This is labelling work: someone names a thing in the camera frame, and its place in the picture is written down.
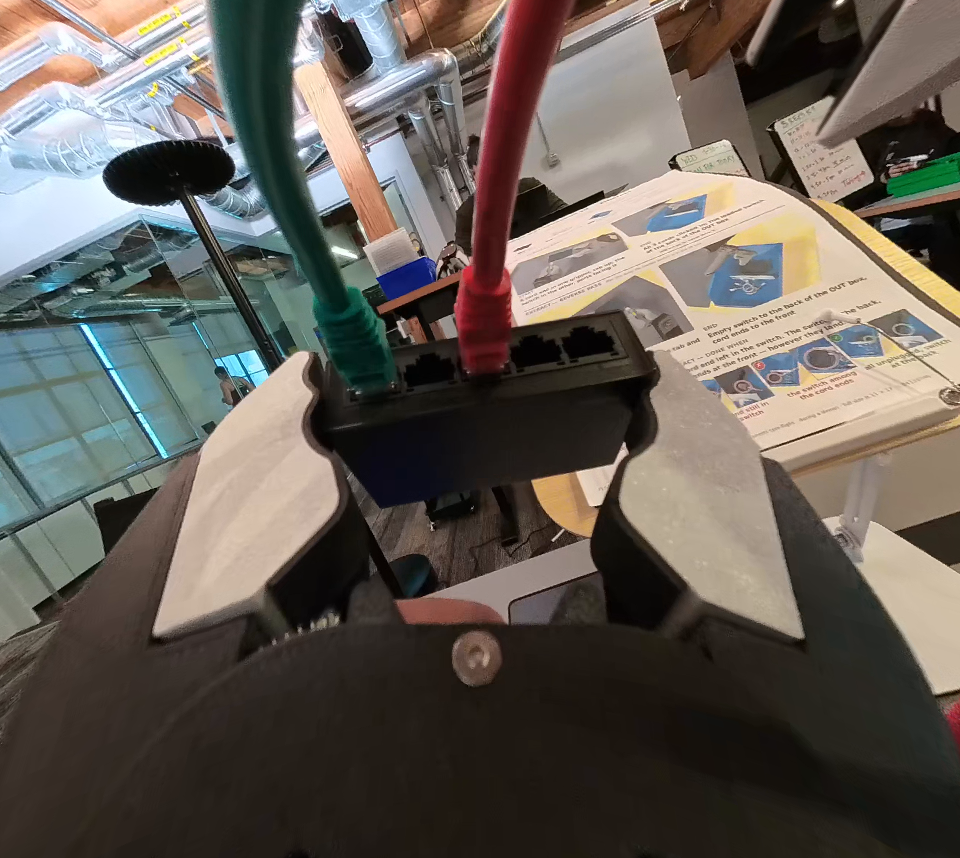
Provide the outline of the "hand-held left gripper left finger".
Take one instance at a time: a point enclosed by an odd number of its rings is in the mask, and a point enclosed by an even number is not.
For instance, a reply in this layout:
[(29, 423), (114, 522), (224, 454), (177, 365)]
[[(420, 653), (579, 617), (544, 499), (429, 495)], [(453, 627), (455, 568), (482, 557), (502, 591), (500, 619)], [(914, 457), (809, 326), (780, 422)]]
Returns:
[(369, 528), (341, 462), (311, 428), (320, 364), (296, 353), (202, 446), (154, 638), (234, 619), (282, 636), (343, 612), (369, 575)]

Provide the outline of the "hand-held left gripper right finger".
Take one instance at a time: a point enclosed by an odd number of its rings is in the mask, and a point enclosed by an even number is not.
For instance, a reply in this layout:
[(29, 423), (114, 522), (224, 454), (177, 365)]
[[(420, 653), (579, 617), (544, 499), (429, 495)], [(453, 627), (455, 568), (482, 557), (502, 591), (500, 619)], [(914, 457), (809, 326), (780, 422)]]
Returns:
[(653, 359), (590, 539), (608, 621), (676, 639), (719, 621), (802, 642), (759, 447), (670, 353)]

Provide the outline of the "black network switch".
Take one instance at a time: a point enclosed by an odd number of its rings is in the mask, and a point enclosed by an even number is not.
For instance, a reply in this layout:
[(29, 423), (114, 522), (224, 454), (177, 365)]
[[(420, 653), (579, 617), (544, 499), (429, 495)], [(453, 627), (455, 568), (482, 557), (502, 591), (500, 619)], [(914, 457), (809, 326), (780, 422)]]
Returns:
[(455, 338), (392, 354), (379, 393), (329, 365), (310, 418), (381, 508), (608, 466), (656, 432), (660, 372), (620, 311), (513, 328), (495, 375), (471, 376)]

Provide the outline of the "green plastic bin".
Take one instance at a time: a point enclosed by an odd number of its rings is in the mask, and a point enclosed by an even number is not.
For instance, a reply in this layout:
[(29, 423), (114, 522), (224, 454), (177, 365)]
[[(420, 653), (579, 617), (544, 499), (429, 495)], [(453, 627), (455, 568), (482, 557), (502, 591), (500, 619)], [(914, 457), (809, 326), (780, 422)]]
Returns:
[(922, 167), (891, 177), (887, 193), (894, 198), (926, 195), (959, 183), (959, 153), (932, 159)]

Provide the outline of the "white handwritten board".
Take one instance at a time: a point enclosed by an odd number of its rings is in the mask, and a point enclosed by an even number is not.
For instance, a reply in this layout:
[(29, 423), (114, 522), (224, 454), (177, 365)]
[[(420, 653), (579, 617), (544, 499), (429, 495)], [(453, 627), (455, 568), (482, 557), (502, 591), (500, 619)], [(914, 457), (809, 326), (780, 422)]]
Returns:
[(857, 140), (827, 147), (820, 127), (835, 104), (834, 96), (774, 120), (767, 132), (799, 189), (811, 200), (839, 204), (875, 183)]
[(727, 139), (681, 151), (669, 159), (668, 166), (671, 170), (692, 174), (751, 177), (736, 147)]

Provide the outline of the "printed instruction sheet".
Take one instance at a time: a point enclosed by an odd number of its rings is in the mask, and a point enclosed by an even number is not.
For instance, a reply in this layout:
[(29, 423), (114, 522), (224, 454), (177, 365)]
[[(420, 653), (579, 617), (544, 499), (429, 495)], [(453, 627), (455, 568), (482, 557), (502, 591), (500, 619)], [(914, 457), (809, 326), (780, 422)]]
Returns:
[(516, 324), (624, 311), (795, 467), (958, 415), (958, 318), (829, 212), (671, 171), (508, 244)]

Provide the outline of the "small blue storage box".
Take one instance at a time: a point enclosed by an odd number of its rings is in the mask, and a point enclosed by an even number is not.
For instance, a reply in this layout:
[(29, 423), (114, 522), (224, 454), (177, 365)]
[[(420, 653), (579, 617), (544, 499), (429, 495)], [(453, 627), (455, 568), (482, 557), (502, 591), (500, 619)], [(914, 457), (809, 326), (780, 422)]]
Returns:
[(377, 276), (383, 295), (378, 298), (377, 304), (400, 300), (419, 289), (432, 285), (436, 280), (436, 263), (427, 256), (421, 256)]

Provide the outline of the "white paper stack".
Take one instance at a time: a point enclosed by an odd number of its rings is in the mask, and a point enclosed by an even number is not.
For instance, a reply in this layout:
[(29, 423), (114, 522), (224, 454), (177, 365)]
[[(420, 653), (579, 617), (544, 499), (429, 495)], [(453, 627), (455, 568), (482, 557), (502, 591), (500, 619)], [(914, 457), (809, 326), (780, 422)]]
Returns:
[(364, 252), (377, 277), (409, 265), (422, 256), (408, 230), (402, 227), (364, 245)]

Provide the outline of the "black pole stand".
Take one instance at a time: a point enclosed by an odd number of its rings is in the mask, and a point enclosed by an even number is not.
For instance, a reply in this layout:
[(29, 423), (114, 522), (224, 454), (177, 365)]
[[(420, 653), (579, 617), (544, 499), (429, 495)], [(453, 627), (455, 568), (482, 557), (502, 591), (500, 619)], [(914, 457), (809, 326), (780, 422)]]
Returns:
[[(265, 341), (263, 350), (271, 358), (276, 351), (275, 344), (261, 327), (258, 314), (196, 200), (198, 196), (224, 190), (233, 177), (233, 157), (219, 145), (200, 140), (140, 145), (116, 156), (102, 173), (106, 188), (127, 203), (147, 206), (181, 203), (242, 317), (251, 325), (254, 338)], [(390, 346), (377, 309), (360, 291), (346, 284), (322, 225), (316, 216), (311, 215), (304, 181), (287, 175), (282, 186), (281, 197), (285, 204), (294, 204), (294, 216), (281, 216), (277, 222), (289, 236), (295, 257), (303, 261), (303, 274), (316, 293), (318, 328), (327, 341), (330, 365), (345, 367), (364, 396), (374, 397), (396, 390), (401, 383), (393, 361), (397, 349)], [(311, 437), (310, 416), (294, 420), (297, 427), (303, 424), (303, 428), (296, 432), (282, 432), (280, 419), (264, 409), (267, 403), (265, 397), (255, 399), (258, 411), (250, 408), (241, 411), (242, 422), (232, 417), (226, 420), (226, 427), (233, 433), (229, 443), (234, 453), (248, 458), (266, 458), (270, 443), (268, 435), (277, 439), (282, 457), (289, 457), (295, 444), (316, 444)], [(374, 585), (396, 597), (420, 597), (436, 589), (436, 576), (426, 556), (413, 554), (403, 558), (401, 574), (398, 575), (362, 521), (357, 536), (366, 543), (363, 559), (353, 562), (346, 547), (336, 547), (330, 564), (346, 566), (346, 570), (326, 575), (327, 585), (324, 587), (320, 587), (316, 576), (311, 577), (313, 584), (309, 590), (322, 591), (318, 604), (344, 611), (349, 588), (347, 579), (354, 584), (363, 582), (369, 577), (371, 564), (377, 574)]]

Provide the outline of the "wooden support post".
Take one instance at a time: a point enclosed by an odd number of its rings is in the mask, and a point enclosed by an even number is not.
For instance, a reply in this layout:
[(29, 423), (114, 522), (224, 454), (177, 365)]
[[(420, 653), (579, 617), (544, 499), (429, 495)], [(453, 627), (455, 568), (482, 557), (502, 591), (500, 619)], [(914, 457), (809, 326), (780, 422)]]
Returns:
[(322, 62), (302, 65), (294, 69), (294, 82), (368, 239), (396, 231), (396, 219), (327, 67)]

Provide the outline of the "silver ventilation duct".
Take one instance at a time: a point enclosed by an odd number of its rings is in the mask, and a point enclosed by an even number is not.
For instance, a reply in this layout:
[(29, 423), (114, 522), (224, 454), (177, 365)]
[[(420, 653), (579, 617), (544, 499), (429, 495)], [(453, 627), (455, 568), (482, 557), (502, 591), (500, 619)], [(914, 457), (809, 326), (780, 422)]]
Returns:
[[(433, 120), (431, 92), (436, 93), (442, 104), (449, 149), (445, 148)], [(406, 115), (440, 184), (453, 193), (459, 192), (451, 167), (465, 154), (458, 121), (463, 103), (459, 65), (451, 50), (428, 50), (387, 72), (348, 82), (342, 89), (334, 88), (334, 95), (342, 100), (351, 124), (361, 134), (383, 120)]]

